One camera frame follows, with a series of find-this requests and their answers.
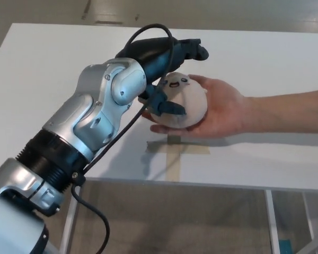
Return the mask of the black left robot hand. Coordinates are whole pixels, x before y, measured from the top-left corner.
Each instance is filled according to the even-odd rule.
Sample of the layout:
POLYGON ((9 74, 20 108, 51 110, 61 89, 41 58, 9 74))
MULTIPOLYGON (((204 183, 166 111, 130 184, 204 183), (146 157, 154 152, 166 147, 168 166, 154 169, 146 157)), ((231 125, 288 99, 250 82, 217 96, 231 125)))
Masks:
POLYGON ((208 59, 208 51, 201 46, 200 39, 173 39, 151 38, 132 42, 116 54, 116 58, 131 58, 143 68, 146 76, 146 88, 138 96, 139 102, 153 114, 161 116, 164 113, 171 115, 185 115, 186 107, 182 103, 172 102, 165 81, 157 89, 153 82, 165 77, 168 73, 177 70, 185 60, 203 61, 208 59))

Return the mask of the person's bare hand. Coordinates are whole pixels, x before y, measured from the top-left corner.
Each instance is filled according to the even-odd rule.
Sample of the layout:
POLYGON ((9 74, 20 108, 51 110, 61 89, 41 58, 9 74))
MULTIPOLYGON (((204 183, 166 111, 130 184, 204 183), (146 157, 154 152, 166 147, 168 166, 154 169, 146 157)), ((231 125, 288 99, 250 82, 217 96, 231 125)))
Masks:
POLYGON ((189 77, 207 90, 208 110, 202 121, 190 127, 174 129, 156 123, 148 112, 144 112, 142 117, 154 123, 150 127, 152 132, 188 138, 213 139, 250 131, 251 99, 243 96, 225 81, 198 75, 189 77))

